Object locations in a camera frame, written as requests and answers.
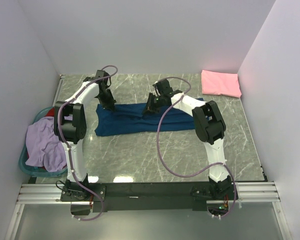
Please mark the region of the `blue t shirt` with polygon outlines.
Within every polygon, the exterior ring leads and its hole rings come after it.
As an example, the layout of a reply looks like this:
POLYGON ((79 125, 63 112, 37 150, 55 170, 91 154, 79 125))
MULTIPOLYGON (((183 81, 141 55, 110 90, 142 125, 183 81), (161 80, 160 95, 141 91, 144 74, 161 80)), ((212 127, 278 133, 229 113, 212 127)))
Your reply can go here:
MULTIPOLYGON (((135 134, 142 132, 156 132, 163 113, 168 109, 163 106, 158 113, 142 114, 146 104, 117 104, 115 111, 104 109, 97 105, 96 114, 98 125, 94 130, 98 137, 135 134)), ((164 117, 160 126, 161 132, 175 132, 193 130, 193 117, 189 114, 172 108, 164 117)))

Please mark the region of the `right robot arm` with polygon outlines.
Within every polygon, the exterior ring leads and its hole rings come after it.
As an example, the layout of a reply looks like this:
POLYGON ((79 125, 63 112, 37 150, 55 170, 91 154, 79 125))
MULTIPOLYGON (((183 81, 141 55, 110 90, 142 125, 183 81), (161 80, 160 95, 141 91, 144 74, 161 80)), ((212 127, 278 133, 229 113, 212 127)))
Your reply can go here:
POLYGON ((227 191, 231 189, 232 177, 227 169, 227 160, 224 153, 226 124, 217 103, 195 99, 180 90, 160 95, 150 93, 142 113, 157 113, 164 106, 168 108, 159 120, 156 133, 156 149, 162 165, 169 173, 180 178, 192 178, 208 170, 209 193, 216 200, 222 199, 227 194, 227 191), (209 165, 196 173, 188 175, 175 173, 166 165, 162 158, 159 134, 164 117, 173 108, 193 118, 196 136, 204 144, 209 165))

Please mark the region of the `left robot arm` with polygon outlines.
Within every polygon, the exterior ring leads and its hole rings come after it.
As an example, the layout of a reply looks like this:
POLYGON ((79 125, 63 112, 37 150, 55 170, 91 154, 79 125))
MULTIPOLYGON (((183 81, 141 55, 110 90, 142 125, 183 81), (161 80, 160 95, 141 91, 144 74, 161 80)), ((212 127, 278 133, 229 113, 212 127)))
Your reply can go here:
POLYGON ((97 98, 104 109, 113 112, 116 100, 110 90, 111 83, 110 75, 98 70, 94 77, 86 77, 70 98, 54 105, 54 134, 62 143, 67 166, 63 200, 84 201, 92 195, 83 158, 83 139, 87 133, 85 106, 97 98))

